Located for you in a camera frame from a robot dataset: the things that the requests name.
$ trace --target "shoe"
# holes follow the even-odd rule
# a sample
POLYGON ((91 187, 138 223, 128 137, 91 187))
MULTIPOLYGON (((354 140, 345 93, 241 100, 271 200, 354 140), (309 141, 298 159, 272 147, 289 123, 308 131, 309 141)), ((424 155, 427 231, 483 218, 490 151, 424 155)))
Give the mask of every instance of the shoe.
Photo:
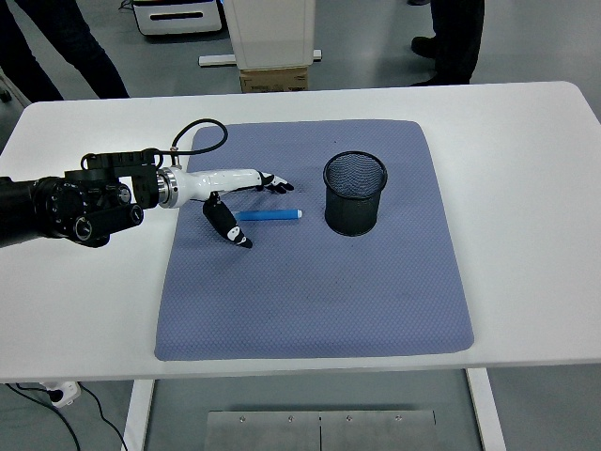
POLYGON ((447 86, 447 85, 469 85, 470 78, 468 77, 457 77, 457 76, 445 76, 437 74, 430 80, 425 82, 414 83, 411 86, 447 86))
POLYGON ((423 56, 424 58, 436 58, 438 44, 436 36, 433 38, 425 38, 418 36, 411 41, 411 50, 413 53, 423 56))

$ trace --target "black mesh pen holder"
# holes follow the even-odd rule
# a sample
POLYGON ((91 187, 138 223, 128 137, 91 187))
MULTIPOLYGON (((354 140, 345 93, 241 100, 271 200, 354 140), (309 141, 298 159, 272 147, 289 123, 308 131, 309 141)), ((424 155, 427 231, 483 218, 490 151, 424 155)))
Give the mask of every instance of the black mesh pen holder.
POLYGON ((328 226, 349 237, 370 231, 387 179, 384 164, 369 153, 353 150, 331 158, 323 170, 328 226))

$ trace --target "white table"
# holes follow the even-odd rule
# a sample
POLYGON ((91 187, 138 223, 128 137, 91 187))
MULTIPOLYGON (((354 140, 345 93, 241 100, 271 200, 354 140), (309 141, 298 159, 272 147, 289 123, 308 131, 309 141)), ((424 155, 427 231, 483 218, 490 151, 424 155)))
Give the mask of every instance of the white table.
MULTIPOLYGON (((38 103, 23 113, 0 173, 13 180, 61 176, 89 152, 168 148, 199 117, 225 124, 419 123, 439 179, 473 346, 409 357, 160 362, 155 330, 177 211, 156 208, 101 249, 43 239, 0 249, 0 381, 601 362, 601 126, 575 86, 38 103)), ((180 148, 190 147, 192 135, 180 148)))

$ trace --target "person's leg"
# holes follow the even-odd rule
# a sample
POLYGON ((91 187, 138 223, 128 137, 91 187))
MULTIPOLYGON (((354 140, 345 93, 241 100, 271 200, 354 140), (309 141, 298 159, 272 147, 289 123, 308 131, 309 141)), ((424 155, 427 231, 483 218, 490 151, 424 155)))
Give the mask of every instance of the person's leg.
POLYGON ((485 18, 485 0, 432 0, 439 77, 468 83, 476 69, 485 18))
POLYGON ((0 67, 31 102, 63 100, 32 55, 6 0, 0 0, 0 67))
POLYGON ((129 97, 115 65, 92 36, 75 0, 15 1, 98 97, 129 97))

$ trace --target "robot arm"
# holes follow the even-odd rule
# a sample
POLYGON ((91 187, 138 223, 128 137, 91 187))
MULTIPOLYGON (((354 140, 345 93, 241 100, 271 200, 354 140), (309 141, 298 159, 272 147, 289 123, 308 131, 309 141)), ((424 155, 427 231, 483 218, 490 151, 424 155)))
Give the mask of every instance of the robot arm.
POLYGON ((286 180, 256 169, 200 171, 188 174, 177 166, 172 166, 160 169, 158 179, 159 205, 166 209, 176 209, 189 200, 203 201, 203 213, 215 230, 225 239, 246 248, 251 248, 253 244, 244 236, 234 215, 222 202, 221 195, 249 188, 267 188, 280 194, 294 190, 286 180))
POLYGON ((0 247, 37 237, 67 238, 89 247, 106 244, 112 233, 138 226, 143 210, 157 205, 175 209, 189 200, 205 202, 203 212, 215 229, 243 247, 252 243, 236 224, 220 195, 256 188, 286 193, 294 188, 284 179, 255 169, 201 171, 187 174, 177 165, 178 155, 197 155, 225 143, 227 128, 215 119, 198 119, 179 132, 170 150, 147 148, 137 152, 87 154, 81 169, 65 177, 14 182, 0 178, 0 247), (199 124, 214 124, 223 138, 207 148, 180 151, 178 139, 199 124), (161 168, 163 156, 172 166, 161 168), (131 177, 130 188, 119 178, 131 177))
POLYGON ((189 200, 206 202, 211 194, 223 195, 232 191, 267 188, 284 194, 294 188, 284 179, 256 169, 227 169, 200 171, 191 174, 176 166, 159 169, 160 205, 177 209, 189 200))

